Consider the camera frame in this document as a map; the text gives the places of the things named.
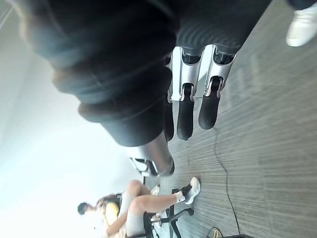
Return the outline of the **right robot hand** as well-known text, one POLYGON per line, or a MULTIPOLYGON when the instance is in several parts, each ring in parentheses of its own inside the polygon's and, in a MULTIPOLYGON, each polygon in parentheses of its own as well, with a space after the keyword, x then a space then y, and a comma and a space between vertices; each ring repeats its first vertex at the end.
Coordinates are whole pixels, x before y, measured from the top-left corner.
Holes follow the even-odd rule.
POLYGON ((101 124, 143 176, 168 176, 167 143, 193 132, 206 46, 211 62, 199 113, 217 119, 220 93, 267 0, 15 0, 21 33, 53 68, 55 87, 101 124))

